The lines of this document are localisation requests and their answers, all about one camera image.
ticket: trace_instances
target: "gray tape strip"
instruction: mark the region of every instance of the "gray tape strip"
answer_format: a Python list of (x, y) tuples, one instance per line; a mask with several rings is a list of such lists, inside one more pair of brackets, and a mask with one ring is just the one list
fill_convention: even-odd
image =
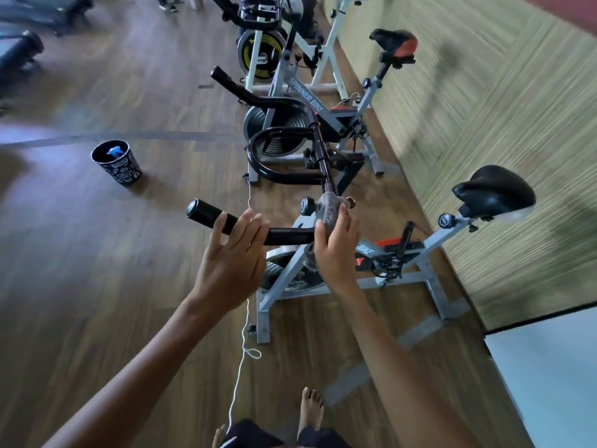
[[(452, 303), (454, 317), (460, 317), (470, 310), (470, 306), (463, 297)], [(441, 329), (446, 323), (439, 316), (429, 316), (423, 322), (415, 325), (412, 329), (402, 334), (398, 338), (398, 344), (404, 349), (411, 349), (428, 336)], [(323, 391), (324, 403), (326, 407), (332, 407), (346, 398), (350, 393), (359, 388), (362, 384), (371, 378), (369, 369), (365, 361), (361, 361), (355, 367), (342, 374), (337, 381), (329, 385)], [(284, 440), (286, 444), (292, 445), (296, 437), (296, 430), (299, 427), (300, 411), (296, 410), (292, 415), (278, 426), (273, 435)]]
[(102, 142), (117, 138), (119, 140), (179, 140), (187, 142), (237, 142), (246, 145), (245, 139), (240, 135), (214, 132), (169, 132), (162, 130), (129, 131), (129, 132), (98, 132), (93, 134), (68, 135), (64, 137), (31, 140), (27, 142), (10, 142), (0, 144), (7, 149), (31, 149), (36, 147), (58, 146), (77, 142), (95, 141)]

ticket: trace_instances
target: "person's left hand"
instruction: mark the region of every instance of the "person's left hand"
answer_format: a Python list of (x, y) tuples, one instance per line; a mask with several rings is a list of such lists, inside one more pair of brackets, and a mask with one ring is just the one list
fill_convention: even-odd
[(205, 249), (195, 287), (188, 299), (223, 316), (237, 308), (257, 291), (265, 273), (266, 259), (263, 243), (269, 232), (269, 220), (247, 209), (238, 219), (222, 245), (222, 229), (226, 213), (214, 223), (210, 241)]

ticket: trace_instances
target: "beige wall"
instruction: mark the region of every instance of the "beige wall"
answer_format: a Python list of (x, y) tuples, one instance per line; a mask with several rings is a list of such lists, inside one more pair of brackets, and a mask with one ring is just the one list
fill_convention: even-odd
[(377, 27), (419, 38), (417, 63), (390, 71), (373, 107), (432, 223), (482, 165), (537, 193), (523, 222), (445, 246), (486, 327), (597, 300), (597, 39), (522, 0), (369, 0), (339, 37), (360, 79)]

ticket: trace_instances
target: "forearm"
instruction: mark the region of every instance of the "forearm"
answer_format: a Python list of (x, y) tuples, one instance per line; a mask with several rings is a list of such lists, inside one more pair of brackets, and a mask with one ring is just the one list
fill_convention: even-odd
[(190, 309), (183, 302), (149, 344), (44, 447), (131, 443), (183, 361), (218, 320), (213, 312)]
[(358, 288), (340, 302), (401, 446), (477, 448), (453, 409), (418, 374)]

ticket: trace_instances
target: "adjustment knob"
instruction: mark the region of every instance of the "adjustment knob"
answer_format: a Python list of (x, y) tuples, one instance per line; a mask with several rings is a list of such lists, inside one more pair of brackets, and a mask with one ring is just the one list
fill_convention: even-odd
[(442, 229), (450, 229), (456, 226), (456, 217), (452, 214), (441, 214), (437, 220), (437, 224)]
[(309, 216), (317, 209), (317, 204), (313, 198), (306, 196), (302, 200), (300, 200), (300, 214)]

